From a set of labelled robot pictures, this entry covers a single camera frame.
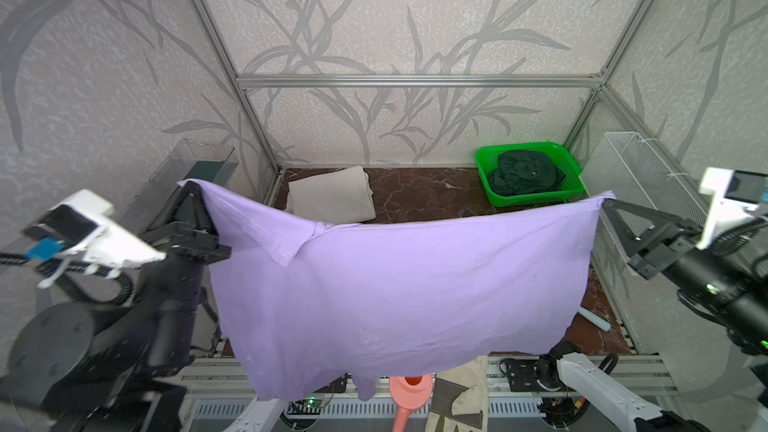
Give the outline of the purple t shirt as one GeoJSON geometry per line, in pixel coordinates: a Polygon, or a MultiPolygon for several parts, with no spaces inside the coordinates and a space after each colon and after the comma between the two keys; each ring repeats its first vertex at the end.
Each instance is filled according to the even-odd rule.
{"type": "Polygon", "coordinates": [[[604,203],[333,225],[201,189],[231,250],[210,266],[221,329],[255,393],[289,402],[346,374],[367,400],[383,376],[549,352],[585,295],[604,203]]]}

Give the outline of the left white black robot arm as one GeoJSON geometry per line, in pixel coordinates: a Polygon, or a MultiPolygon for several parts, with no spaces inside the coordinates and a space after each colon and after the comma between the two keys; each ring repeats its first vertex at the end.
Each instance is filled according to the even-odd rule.
{"type": "Polygon", "coordinates": [[[3,401],[47,414],[56,431],[178,431],[208,265],[229,258],[201,184],[179,186],[147,228],[116,223],[110,202],[81,190],[25,229],[34,246],[5,253],[67,301],[41,310],[15,339],[3,401]]]}

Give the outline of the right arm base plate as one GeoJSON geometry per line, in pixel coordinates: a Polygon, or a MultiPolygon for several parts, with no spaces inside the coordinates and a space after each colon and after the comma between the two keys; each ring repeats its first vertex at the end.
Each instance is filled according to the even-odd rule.
{"type": "Polygon", "coordinates": [[[562,383],[547,359],[504,358],[499,370],[507,379],[512,392],[557,392],[562,383]]]}

